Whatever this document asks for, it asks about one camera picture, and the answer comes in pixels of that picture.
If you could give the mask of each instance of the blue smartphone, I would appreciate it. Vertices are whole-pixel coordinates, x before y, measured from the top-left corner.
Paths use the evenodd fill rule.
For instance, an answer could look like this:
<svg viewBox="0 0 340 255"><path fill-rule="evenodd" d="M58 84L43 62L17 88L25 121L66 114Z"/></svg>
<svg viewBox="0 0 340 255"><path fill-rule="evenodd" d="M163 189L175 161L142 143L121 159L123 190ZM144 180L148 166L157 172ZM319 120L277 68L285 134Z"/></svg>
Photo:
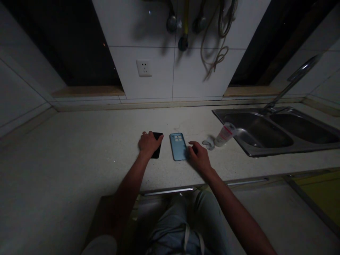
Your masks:
<svg viewBox="0 0 340 255"><path fill-rule="evenodd" d="M175 161L187 160L188 152L182 133L170 134L172 155Z"/></svg>

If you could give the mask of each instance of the double sink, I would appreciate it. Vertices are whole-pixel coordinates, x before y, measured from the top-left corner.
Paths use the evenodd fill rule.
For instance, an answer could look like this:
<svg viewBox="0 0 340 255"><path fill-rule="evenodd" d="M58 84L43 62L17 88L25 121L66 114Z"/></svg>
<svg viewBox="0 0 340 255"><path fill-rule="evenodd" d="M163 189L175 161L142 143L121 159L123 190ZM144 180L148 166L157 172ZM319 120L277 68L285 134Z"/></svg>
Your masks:
<svg viewBox="0 0 340 255"><path fill-rule="evenodd" d="M217 109L213 113L224 124L238 130L235 140L250 157L311 152L340 148L340 131L291 107L274 113L261 109Z"/></svg>

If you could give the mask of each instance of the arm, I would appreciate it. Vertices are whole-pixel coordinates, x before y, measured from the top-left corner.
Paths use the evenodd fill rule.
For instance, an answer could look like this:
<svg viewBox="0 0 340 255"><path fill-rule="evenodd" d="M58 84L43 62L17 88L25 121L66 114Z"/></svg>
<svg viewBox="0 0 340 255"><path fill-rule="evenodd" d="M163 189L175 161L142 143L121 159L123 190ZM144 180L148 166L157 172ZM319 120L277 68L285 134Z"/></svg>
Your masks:
<svg viewBox="0 0 340 255"><path fill-rule="evenodd" d="M94 238L108 234L112 235L119 243L140 191L146 166L152 154L160 146L163 137L164 135L156 140L151 131L149 134L143 132L138 142L139 155L114 194Z"/></svg>
<svg viewBox="0 0 340 255"><path fill-rule="evenodd" d="M190 161L212 189L221 210L245 252L276 254L260 226L211 167L208 152L198 142L189 142Z"/></svg>

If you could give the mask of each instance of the electrical outlet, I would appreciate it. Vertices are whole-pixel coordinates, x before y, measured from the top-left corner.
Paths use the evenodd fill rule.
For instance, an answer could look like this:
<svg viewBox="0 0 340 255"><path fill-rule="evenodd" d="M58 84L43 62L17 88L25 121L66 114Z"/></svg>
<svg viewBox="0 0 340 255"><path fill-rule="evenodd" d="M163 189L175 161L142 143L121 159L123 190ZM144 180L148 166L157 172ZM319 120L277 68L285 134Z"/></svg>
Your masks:
<svg viewBox="0 0 340 255"><path fill-rule="evenodd" d="M140 77L151 77L151 66L149 59L136 60L138 74Z"/></svg>

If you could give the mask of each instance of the faucet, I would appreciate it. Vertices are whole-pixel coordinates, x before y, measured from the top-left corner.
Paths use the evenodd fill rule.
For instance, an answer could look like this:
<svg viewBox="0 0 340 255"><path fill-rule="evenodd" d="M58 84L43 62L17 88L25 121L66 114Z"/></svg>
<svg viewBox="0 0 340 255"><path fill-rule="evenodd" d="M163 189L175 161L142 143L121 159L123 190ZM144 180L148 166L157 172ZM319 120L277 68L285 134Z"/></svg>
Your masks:
<svg viewBox="0 0 340 255"><path fill-rule="evenodd" d="M310 58L306 63L304 63L298 70L296 70L288 79L290 84L281 91L281 93L270 103L268 103L262 110L260 110L260 114L266 115L269 111L274 111L274 106L277 101L279 101L296 83L299 82L314 66L317 62L319 62L322 54L316 55Z"/></svg>

